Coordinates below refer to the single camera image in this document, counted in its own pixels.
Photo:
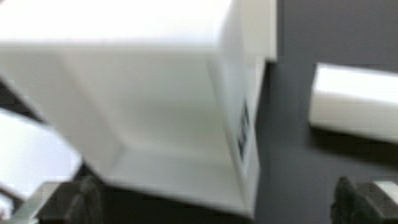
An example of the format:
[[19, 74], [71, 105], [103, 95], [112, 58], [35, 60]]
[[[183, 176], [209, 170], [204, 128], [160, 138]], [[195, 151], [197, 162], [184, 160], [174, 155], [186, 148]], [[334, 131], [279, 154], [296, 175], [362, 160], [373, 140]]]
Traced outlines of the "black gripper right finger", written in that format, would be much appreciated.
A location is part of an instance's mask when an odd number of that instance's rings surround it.
[[341, 177], [330, 205], [332, 224], [398, 224], [398, 182]]

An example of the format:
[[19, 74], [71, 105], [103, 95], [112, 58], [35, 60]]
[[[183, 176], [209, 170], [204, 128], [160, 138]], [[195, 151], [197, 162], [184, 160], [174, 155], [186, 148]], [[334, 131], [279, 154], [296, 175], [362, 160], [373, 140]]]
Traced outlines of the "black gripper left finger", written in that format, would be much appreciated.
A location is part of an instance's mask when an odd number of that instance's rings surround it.
[[60, 184], [37, 219], [39, 224], [104, 224], [101, 185], [92, 176]]

